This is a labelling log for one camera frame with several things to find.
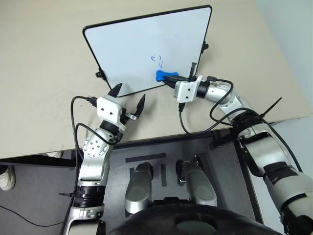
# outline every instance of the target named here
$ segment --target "whiteboard black frame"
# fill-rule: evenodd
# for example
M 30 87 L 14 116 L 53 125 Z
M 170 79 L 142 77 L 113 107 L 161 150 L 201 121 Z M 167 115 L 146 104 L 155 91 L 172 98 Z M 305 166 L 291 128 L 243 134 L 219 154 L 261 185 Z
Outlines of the whiteboard black frame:
M 126 22 L 126 21 L 133 21 L 133 20 L 138 20 L 138 19 L 143 19 L 143 18 L 148 18 L 148 17 L 153 17 L 153 16 L 161 16 L 161 15 L 166 15 L 166 14 L 171 14 L 171 13 L 177 13 L 177 12 L 182 12 L 182 11 L 190 11 L 190 10 L 196 10 L 196 9 L 201 9 L 201 8 L 210 8 L 211 10 L 211 13 L 209 15 L 209 19 L 208 19 L 208 22 L 207 22 L 207 25 L 206 25 L 206 30 L 205 30 L 205 34 L 204 34 L 204 38 L 203 38 L 203 43 L 205 41 L 205 38 L 206 38 L 206 34 L 207 34 L 207 29 L 209 27 L 209 23 L 210 23 L 210 19 L 211 19 L 211 15 L 212 15 L 212 6 L 211 5 L 202 5 L 202 6 L 193 6 L 193 7 L 188 7 L 188 8 L 182 8 L 182 9 L 177 9 L 177 10 L 171 10 L 171 11 L 164 11 L 164 12 L 159 12 L 159 13 L 153 13 L 153 14 L 148 14 L 148 15 L 142 15 L 142 16 L 135 16 L 135 17 L 130 17 L 130 18 L 125 18 L 125 19 L 121 19 L 121 20 L 115 20 L 115 21 L 109 21 L 109 22 L 103 22 L 103 23 L 96 23 L 96 24 L 91 24 L 91 25 L 87 25 L 83 28 L 83 35 L 84 35 L 84 38 L 86 40 L 86 43 L 90 49 L 90 51 L 92 52 L 92 55 L 94 57 L 94 59 L 96 60 L 96 63 L 99 67 L 99 69 L 101 70 L 102 72 L 102 75 L 104 76 L 103 79 L 105 79 L 105 81 L 107 82 L 110 90 L 112 90 L 112 87 L 111 85 L 109 84 L 109 81 L 107 79 L 107 77 L 105 76 L 105 71 L 101 68 L 96 56 L 94 55 L 93 51 L 92 51 L 92 48 L 87 40 L 87 37 L 85 35 L 85 31 L 89 28 L 94 28 L 94 27 L 99 27 L 99 26 L 104 26 L 104 25 L 108 25 L 108 24 L 116 24 L 116 23 L 121 23 L 121 22 Z M 199 52 L 199 59 L 198 59 L 198 63 L 197 63 L 197 69 L 195 72 L 197 72 L 198 70 L 198 65 L 199 65 L 199 61 L 200 61 L 200 58 L 201 58 L 201 51 Z M 153 89 L 153 88 L 156 88 L 156 87 L 161 87 L 161 86 L 164 86 L 165 84 L 163 85 L 160 85 L 160 86 L 155 86 L 155 87 L 151 87 L 151 88 L 148 88 L 148 89 L 145 89 L 145 90 L 142 90 L 142 91 L 139 91 L 139 92 L 143 92 L 143 91 L 147 91 L 147 90 L 150 90 L 150 89 Z M 138 92 L 133 92 L 133 93 L 129 93 L 129 94 L 125 94 L 125 95 L 121 95 L 121 96 L 117 96 L 117 97 L 123 97 L 123 96 L 127 96 L 127 95 L 131 95 L 131 94 L 135 94 L 135 93 L 138 93 Z

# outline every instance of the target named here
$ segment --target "blue drawing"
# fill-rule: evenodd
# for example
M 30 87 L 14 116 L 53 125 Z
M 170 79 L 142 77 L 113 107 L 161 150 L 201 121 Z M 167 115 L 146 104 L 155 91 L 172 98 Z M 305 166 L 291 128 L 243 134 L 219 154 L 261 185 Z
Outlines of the blue drawing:
M 156 59 L 157 59 L 156 54 L 154 54 L 154 56 L 151 56 L 151 60 L 152 61 L 156 62 Z M 163 67 L 163 59 L 162 59 L 161 55 L 158 55 L 158 62 L 157 62 L 157 64 L 159 65 L 160 68 Z

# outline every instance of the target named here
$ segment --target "robotic arm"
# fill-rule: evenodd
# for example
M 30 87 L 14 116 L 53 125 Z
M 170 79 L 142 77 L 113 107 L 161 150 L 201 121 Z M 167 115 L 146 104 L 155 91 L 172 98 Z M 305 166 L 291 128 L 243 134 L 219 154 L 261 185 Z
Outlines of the robotic arm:
M 126 122 L 136 121 L 144 107 L 145 95 L 134 114 L 128 114 L 116 98 L 122 84 L 115 86 L 106 96 L 96 100 L 97 114 L 102 123 L 96 133 L 83 143 L 84 159 L 80 167 L 73 204 L 67 215 L 63 234 L 104 234 L 104 194 L 110 169 L 113 145 L 123 137 Z
M 203 76 L 189 78 L 177 73 L 158 71 L 157 81 L 175 89 L 174 97 L 180 104 L 192 102 L 196 97 L 218 102 L 228 116 L 237 134 L 245 162 L 251 173 L 263 177 L 270 196 L 281 214 L 287 234 L 310 234 L 313 231 L 313 180 L 291 165 L 292 152 L 276 131 L 264 123 L 256 112 L 240 98 L 229 83 L 214 77 L 203 81 Z

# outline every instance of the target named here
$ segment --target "whiteboard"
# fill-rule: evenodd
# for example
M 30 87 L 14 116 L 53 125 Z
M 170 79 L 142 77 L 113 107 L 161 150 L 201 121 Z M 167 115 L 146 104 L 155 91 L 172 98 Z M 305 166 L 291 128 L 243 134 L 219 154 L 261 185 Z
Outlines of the whiteboard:
M 84 37 L 119 96 L 164 85 L 156 71 L 188 77 L 199 62 L 211 6 L 199 6 L 86 26 Z

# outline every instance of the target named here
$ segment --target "table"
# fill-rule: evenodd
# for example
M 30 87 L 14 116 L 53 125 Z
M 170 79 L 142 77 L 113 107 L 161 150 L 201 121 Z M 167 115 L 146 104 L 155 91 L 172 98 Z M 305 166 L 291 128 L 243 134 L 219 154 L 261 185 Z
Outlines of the table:
M 238 94 L 259 113 L 282 97 L 267 121 L 309 116 L 304 95 L 252 0 L 2 1 L 0 158 L 74 148 L 71 98 L 99 97 L 109 91 L 94 76 L 98 67 L 83 38 L 84 26 L 204 4 L 213 7 L 206 37 L 210 48 L 201 56 L 197 74 L 233 81 Z M 122 141 L 183 134 L 173 90 L 163 86 L 121 100 L 131 111 L 143 93 L 142 116 L 127 125 Z M 186 128 L 200 131 L 212 125 L 211 107 L 205 100 L 187 104 Z M 99 125 L 88 103 L 77 102 L 74 109 L 77 121 Z M 217 110 L 215 117 L 221 116 Z M 86 135 L 80 131 L 80 142 Z

